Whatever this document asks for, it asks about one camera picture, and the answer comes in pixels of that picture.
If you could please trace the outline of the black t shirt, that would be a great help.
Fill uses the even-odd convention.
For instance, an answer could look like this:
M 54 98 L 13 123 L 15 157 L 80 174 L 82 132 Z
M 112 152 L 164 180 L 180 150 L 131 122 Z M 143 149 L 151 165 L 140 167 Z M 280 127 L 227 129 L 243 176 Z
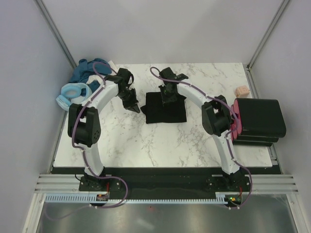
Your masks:
M 163 104 L 160 92 L 146 93 L 146 103 L 140 108 L 145 114 L 146 124 L 187 122 L 185 99 L 178 96 L 177 101 Z

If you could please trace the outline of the blue t shirt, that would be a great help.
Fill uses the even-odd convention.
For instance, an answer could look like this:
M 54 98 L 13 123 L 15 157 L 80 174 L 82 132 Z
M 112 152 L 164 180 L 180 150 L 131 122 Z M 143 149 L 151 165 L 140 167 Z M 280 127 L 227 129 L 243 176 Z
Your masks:
M 72 76 L 69 80 L 69 83 L 85 83 L 90 87 L 90 89 L 94 93 L 94 91 L 96 91 L 100 87 L 100 82 L 102 81 L 100 79 L 100 81 L 93 80 L 87 83 L 90 76 L 96 75 L 96 73 L 93 70 L 94 63 L 95 69 L 102 76 L 112 73 L 112 70 L 108 62 L 101 58 L 95 58 L 94 60 L 89 62 L 86 59 L 81 59 L 79 61 L 78 66 L 74 69 Z

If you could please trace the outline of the black and pink drawer box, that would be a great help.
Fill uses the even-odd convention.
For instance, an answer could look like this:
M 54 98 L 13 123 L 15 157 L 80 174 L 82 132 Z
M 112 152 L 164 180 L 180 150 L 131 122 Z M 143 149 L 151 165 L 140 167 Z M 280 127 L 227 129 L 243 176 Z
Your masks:
M 270 147 L 286 135 L 278 100 L 236 98 L 231 108 L 240 121 L 231 133 L 235 145 Z

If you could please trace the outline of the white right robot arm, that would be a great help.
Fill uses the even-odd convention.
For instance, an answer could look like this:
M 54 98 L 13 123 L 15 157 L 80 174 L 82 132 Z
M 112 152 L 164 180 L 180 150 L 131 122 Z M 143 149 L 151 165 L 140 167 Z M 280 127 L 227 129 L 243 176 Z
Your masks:
M 236 117 L 226 103 L 224 96 L 211 97 L 198 87 L 185 82 L 163 80 L 160 87 L 163 94 L 179 94 L 186 97 L 201 108 L 202 125 L 204 130 L 212 136 L 221 159 L 222 171 L 227 174 L 223 178 L 223 187 L 228 191 L 234 191 L 240 186 L 240 179 L 234 173 L 238 172 L 241 165 L 235 159 L 235 152 L 231 139 L 232 116 Z

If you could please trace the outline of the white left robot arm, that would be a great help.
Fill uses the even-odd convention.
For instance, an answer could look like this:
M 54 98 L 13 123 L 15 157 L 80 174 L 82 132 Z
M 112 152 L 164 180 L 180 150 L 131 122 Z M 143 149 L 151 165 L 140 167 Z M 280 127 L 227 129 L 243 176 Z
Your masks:
M 98 150 L 101 135 L 99 114 L 114 97 L 122 100 L 124 109 L 139 113 L 136 91 L 130 88 L 133 82 L 132 74 L 124 77 L 108 75 L 104 85 L 88 100 L 69 108 L 68 136 L 72 146 L 82 152 L 85 173 L 92 176 L 89 184 L 96 191 L 105 189 L 107 184 Z

